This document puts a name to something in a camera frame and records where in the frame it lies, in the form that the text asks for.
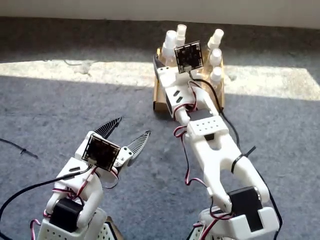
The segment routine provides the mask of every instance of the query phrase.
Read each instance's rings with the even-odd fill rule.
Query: red wire
[[[192,108],[190,110],[188,109],[185,109],[187,112],[193,112],[194,110],[197,109],[197,95],[196,95],[196,92],[194,91],[194,89],[191,87],[190,83],[194,83],[195,85],[198,85],[196,82],[192,82],[192,81],[189,81],[188,82],[188,85],[192,91],[192,95],[194,97],[194,102],[193,103],[182,103],[180,105],[178,105],[177,107],[175,107],[175,109],[173,110],[173,120],[176,120],[176,112],[178,109],[182,108],[182,107],[185,107],[185,106],[191,106]]]
[[[43,217],[46,219],[49,219],[51,217],[51,214],[47,213],[46,210],[43,211]]]
[[[105,188],[105,189],[113,189],[115,186],[117,186],[118,185],[118,183],[119,183],[119,176],[118,176],[118,174],[115,172],[115,171],[113,171],[112,169],[111,169],[111,171],[110,171],[113,175],[114,175],[114,177],[116,178],[116,183],[113,185],[113,186],[111,186],[111,187],[107,187],[107,186],[104,186],[103,188]]]
[[[80,189],[78,190],[78,192],[76,193],[76,195],[73,196],[73,197],[71,197],[71,199],[76,199],[76,198],[79,198],[79,197],[80,197],[82,191],[85,189],[85,187],[86,187],[87,184],[88,184],[88,179],[89,179],[89,177],[96,172],[97,168],[98,168],[97,166],[94,167],[94,169],[93,169],[93,170],[91,171],[91,173],[88,175],[88,177],[86,178],[86,180],[84,181],[84,183],[82,184],[82,186],[80,187]]]
[[[35,240],[36,239],[35,230],[34,230],[34,224],[37,224],[38,226],[41,226],[41,223],[37,219],[33,219],[30,222],[31,240]]]
[[[68,198],[74,200],[76,198],[79,198],[79,200],[81,201],[81,204],[84,205],[85,202],[83,201],[83,199],[80,196],[77,196],[77,194],[71,189],[71,188],[67,188],[67,189],[61,189],[61,188],[53,188],[52,189],[53,192],[60,192],[60,193],[67,193]]]
[[[180,129],[183,129],[183,128],[186,128],[187,126],[178,126],[175,128],[175,130],[173,130],[173,135],[176,137],[176,138],[181,138],[181,136],[183,136],[185,133],[187,133],[187,131],[183,131],[179,134],[177,134],[177,132],[180,130]]]
[[[201,179],[195,177],[189,180],[189,176],[190,176],[190,165],[189,165],[189,159],[188,159],[188,155],[187,155],[187,151],[186,151],[186,146],[184,143],[184,134],[186,133],[186,131],[184,131],[183,133],[181,133],[180,139],[181,139],[181,143],[183,146],[183,151],[184,151],[184,155],[185,155],[185,160],[186,160],[186,164],[187,164],[187,169],[186,169],[186,173],[185,173],[185,177],[184,177],[184,183],[185,185],[189,186],[191,184],[192,181],[197,181],[198,183],[201,183],[203,186],[205,186],[207,188],[207,185],[204,183],[204,181],[202,181]]]
[[[206,236],[208,235],[208,233],[210,232],[210,230],[212,229],[212,227],[218,222],[218,219],[213,220],[210,225],[202,232],[201,238],[199,240],[205,240]]]

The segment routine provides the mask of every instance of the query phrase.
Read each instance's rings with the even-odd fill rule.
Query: black cable
[[[249,155],[250,155],[254,150],[256,150],[256,146],[253,146],[253,148],[251,148],[247,153],[241,153],[241,154],[233,161],[232,166],[231,166],[231,173],[234,173],[236,163],[237,163],[242,157],[249,157]]]
[[[204,83],[206,84],[210,90],[212,91],[213,95],[214,95],[214,99],[215,99],[215,102],[216,102],[216,105],[218,107],[218,112],[219,114],[221,114],[221,116],[224,118],[224,120],[230,125],[230,127],[232,128],[233,132],[234,132],[234,135],[235,135],[235,141],[236,141],[236,146],[240,149],[240,138],[239,138],[239,134],[235,128],[235,126],[231,123],[231,121],[226,117],[225,113],[224,113],[224,109],[220,106],[220,103],[219,103],[219,99],[218,99],[218,96],[217,96],[217,93],[215,91],[215,89],[213,88],[213,86],[203,80],[203,79],[200,79],[200,78],[194,78],[191,74],[191,72],[189,72],[189,75],[190,75],[190,78],[195,81],[195,82],[201,82],[201,83]]]
[[[69,173],[69,174],[66,174],[66,175],[63,175],[63,176],[60,176],[60,177],[57,177],[55,179],[52,179],[52,180],[48,180],[48,181],[43,181],[43,182],[40,182],[40,183],[37,183],[37,184],[34,184],[34,185],[31,185],[31,186],[27,186],[25,187],[24,189],[16,192],[15,194],[13,194],[7,201],[5,201],[5,203],[1,206],[0,208],[0,223],[1,223],[1,218],[2,218],[2,215],[4,213],[4,210],[5,208],[8,206],[9,203],[11,203],[15,198],[17,198],[18,196],[20,196],[21,194],[27,192],[27,191],[30,191],[32,189],[35,189],[35,188],[38,188],[38,187],[41,187],[41,186],[44,186],[44,185],[47,185],[47,184],[52,184],[52,183],[55,183],[55,182],[58,182],[60,180],[67,180],[67,179],[72,179],[74,178],[75,176],[78,176],[80,174],[84,174],[86,172],[88,172],[90,170],[91,166],[88,166],[88,168],[86,170],[83,170],[83,171],[78,171],[78,172],[74,172],[74,173]],[[0,230],[0,237],[4,240],[13,240],[12,238],[6,236],[4,233],[1,232]]]
[[[272,203],[273,208],[274,208],[274,210],[275,210],[275,214],[276,214],[277,218],[279,219],[279,229],[278,229],[278,231],[275,232],[274,237],[273,237],[273,240],[276,240],[277,237],[278,237],[278,234],[279,234],[279,232],[280,232],[280,230],[281,230],[281,227],[282,227],[282,225],[283,225],[283,220],[282,220],[280,211],[279,211],[279,209],[278,209],[278,206],[277,206],[277,204],[276,204],[276,201],[275,201],[274,197],[272,196],[272,193],[271,193],[271,191],[270,191],[270,189],[269,189],[266,181],[264,180],[264,178],[262,177],[262,175],[260,174],[260,172],[259,172],[258,170],[256,170],[256,171],[258,172],[260,178],[262,179],[262,181],[263,181],[264,184],[266,185],[266,188],[267,188],[268,191],[269,191],[271,203]]]
[[[36,159],[38,158],[37,155],[35,155],[35,154],[33,154],[32,152],[28,151],[28,150],[25,149],[24,147],[19,146],[18,144],[15,144],[15,143],[12,142],[12,141],[8,141],[8,140],[5,140],[5,139],[3,139],[3,138],[0,138],[0,142],[6,143],[6,144],[10,144],[10,145],[16,147],[17,149],[20,149],[20,150],[21,150],[21,152],[20,152],[21,155],[22,155],[23,153],[26,153],[26,154],[30,155],[31,157],[34,157],[34,158],[36,158]]]

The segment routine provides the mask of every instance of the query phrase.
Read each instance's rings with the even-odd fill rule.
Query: perforated plate
[[[199,240],[203,228],[204,228],[203,226],[195,227],[192,230],[192,232],[190,233],[190,235],[187,238],[187,240]],[[205,237],[205,240],[212,240],[212,236],[211,235],[207,235]]]
[[[189,131],[191,131],[193,137],[195,137],[217,132],[227,134],[229,129],[220,116],[211,116],[196,121],[190,121],[188,124],[188,133]]]
[[[108,223],[103,224],[97,240],[117,240]]]
[[[83,240],[85,235],[85,228],[67,232],[43,219],[37,240]]]

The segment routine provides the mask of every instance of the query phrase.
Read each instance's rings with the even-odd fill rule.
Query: white robotic arm
[[[157,62],[156,58],[154,63],[157,66],[156,75],[165,93],[171,117],[177,120],[181,126],[186,127],[185,138],[188,140],[203,170],[204,183],[207,186],[208,195],[212,197],[214,203],[218,206],[217,209],[223,213],[234,212],[239,205],[239,198],[235,196],[239,196],[242,193],[251,194],[250,200],[253,199],[255,201],[258,199],[259,202],[256,201],[257,206],[268,202],[270,199],[268,187],[246,154],[242,154],[233,141],[228,127],[219,115],[209,94],[200,87],[190,85],[190,81],[194,79],[192,74],[196,75],[196,71],[191,71],[189,74],[187,72],[179,73],[178,67],[161,66],[161,63]],[[209,116],[192,120],[189,111],[190,106],[194,104],[196,104],[196,110],[207,110]],[[244,186],[252,187],[254,192],[251,191],[251,188],[246,188],[242,192],[226,193],[220,181],[221,170],[232,171]],[[260,209],[254,212],[254,217],[251,217],[249,214],[238,214],[229,220],[218,221],[210,231],[211,237],[219,237],[217,239],[229,237],[245,240],[277,231],[279,228],[275,210],[271,207],[261,206]],[[213,218],[208,211],[205,211],[200,214],[199,220],[208,226],[213,221]],[[255,220],[261,222],[256,229],[251,226],[251,222]]]
[[[53,194],[47,203],[38,240],[99,238],[107,214],[98,208],[103,198],[102,182],[118,181],[118,174],[133,164],[144,148],[150,131],[124,147],[106,138],[118,126],[121,118],[112,120],[95,131],[90,131],[58,177],[91,169],[73,178],[54,184]]]

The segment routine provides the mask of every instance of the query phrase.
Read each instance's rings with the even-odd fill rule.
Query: black circuit board
[[[195,41],[174,49],[179,73],[189,72],[204,66],[200,41]]]
[[[120,147],[112,142],[91,135],[82,159],[85,161],[94,161],[97,167],[110,172],[119,151]]]

